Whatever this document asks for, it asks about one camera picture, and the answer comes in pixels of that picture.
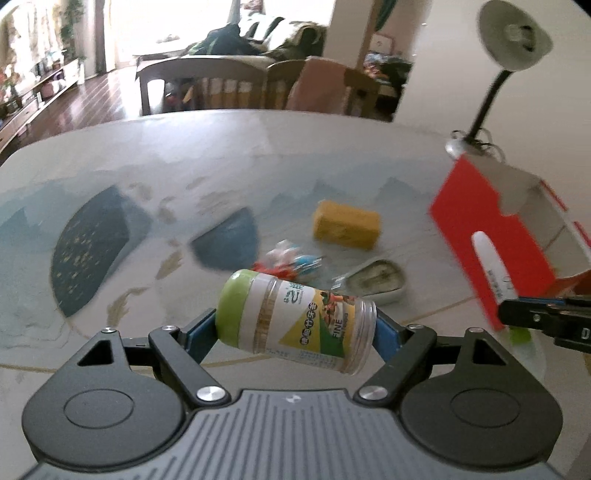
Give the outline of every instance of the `lamp neck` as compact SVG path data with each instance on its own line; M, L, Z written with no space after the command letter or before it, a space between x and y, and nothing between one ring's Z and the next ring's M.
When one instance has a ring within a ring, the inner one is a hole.
M484 99L484 101L482 102L482 105L480 106L480 110L478 111L478 115L474 119L474 123L472 124L470 132L464 138L464 140L467 143L469 143L471 145L474 144L475 138L478 134L478 131L480 130L480 128L482 127L482 124L484 123L486 115L488 114L488 110L490 110L492 102L495 99L496 93L501 88L501 85L503 85L503 83L505 83L505 80L507 78L509 78L509 75L511 75L511 73L513 73L513 72L510 72L509 70L501 70L499 72L499 74L496 76L495 81L492 82L491 87L488 89L488 94L486 95L486 98Z

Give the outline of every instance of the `red box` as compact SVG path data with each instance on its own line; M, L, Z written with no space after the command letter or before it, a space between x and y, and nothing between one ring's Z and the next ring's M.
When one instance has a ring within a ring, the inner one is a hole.
M488 155L464 155L430 213L496 330L503 325L472 245L477 231L491 239L520 296L555 297L578 284L591 284L589 237L568 218L547 184L531 173Z

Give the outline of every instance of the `yellow sponge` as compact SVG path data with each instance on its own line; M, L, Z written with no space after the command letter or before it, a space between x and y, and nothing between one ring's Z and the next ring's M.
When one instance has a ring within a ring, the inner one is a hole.
M374 247L381 231L378 212L322 200L314 213L314 238L344 247Z

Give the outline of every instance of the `wooden chair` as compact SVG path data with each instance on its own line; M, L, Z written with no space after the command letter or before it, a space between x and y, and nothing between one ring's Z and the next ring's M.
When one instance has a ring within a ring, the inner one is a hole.
M260 108L265 71L239 60L206 55L159 61L141 69L138 77L142 115L151 115L148 82L152 80L164 80L176 87L175 111L208 108L214 79L220 79L221 108L240 107L239 90L243 82L251 86L246 107ZM231 87L229 82L235 83L235 90L230 92L227 91Z
M300 77L305 60L279 61L267 67L265 108L284 110L291 88Z
M359 109L362 118L373 118L375 104L378 100L379 83L358 70L347 69L345 71L345 86L350 89L345 115L353 115L355 109Z

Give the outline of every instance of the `green jar lid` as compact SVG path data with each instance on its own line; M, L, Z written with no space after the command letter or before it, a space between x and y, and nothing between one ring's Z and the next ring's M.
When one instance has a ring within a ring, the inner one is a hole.
M238 270L223 286L217 303L216 329L217 338L226 345L238 348L240 320L244 303L251 289L252 281L258 272Z

